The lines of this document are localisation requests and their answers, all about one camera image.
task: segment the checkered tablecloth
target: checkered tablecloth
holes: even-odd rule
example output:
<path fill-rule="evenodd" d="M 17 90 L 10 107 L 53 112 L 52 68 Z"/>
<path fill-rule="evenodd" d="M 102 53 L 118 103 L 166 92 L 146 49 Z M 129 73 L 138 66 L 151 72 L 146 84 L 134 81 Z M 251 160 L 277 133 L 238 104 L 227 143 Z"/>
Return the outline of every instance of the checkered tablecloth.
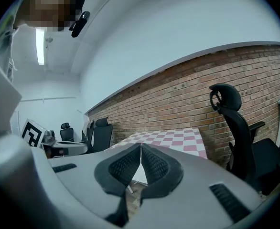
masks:
<path fill-rule="evenodd" d="M 111 148 L 118 148 L 127 143 L 154 144 L 207 158 L 203 139 L 198 128 L 137 132 Z"/>

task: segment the ceiling light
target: ceiling light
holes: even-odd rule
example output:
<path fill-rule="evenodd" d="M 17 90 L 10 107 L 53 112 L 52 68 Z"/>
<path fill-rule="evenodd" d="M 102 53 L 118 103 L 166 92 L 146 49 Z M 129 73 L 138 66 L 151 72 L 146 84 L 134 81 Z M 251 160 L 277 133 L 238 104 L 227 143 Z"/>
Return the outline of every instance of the ceiling light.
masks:
<path fill-rule="evenodd" d="M 44 30 L 36 29 L 36 50 L 39 65 L 44 65 Z"/>

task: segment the black office chair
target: black office chair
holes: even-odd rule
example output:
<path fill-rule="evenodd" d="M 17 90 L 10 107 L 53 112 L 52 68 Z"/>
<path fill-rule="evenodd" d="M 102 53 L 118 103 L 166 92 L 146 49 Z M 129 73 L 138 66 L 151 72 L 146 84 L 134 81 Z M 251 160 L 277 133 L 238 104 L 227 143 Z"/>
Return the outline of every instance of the black office chair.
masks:
<path fill-rule="evenodd" d="M 218 83 L 209 89 L 212 90 L 212 108 L 223 114 L 235 139 L 234 146 L 229 143 L 232 155 L 227 170 L 257 191 L 269 194 L 280 183 L 280 149 L 269 138 L 253 143 L 257 129 L 265 123 L 261 121 L 248 126 L 238 112 L 242 102 L 239 92 L 233 86 Z M 216 105 L 213 103 L 214 96 L 218 101 Z"/>
<path fill-rule="evenodd" d="M 95 124 L 95 128 L 93 125 L 87 131 L 87 147 L 88 150 L 84 154 L 91 154 L 103 151 L 110 146 L 110 140 L 112 135 L 112 124 L 108 124 L 108 117 L 98 119 Z M 94 142 L 93 146 L 91 145 L 92 135 L 94 134 Z"/>
<path fill-rule="evenodd" d="M 59 133 L 62 141 L 74 142 L 74 130 L 69 123 L 63 123 L 61 129 Z"/>

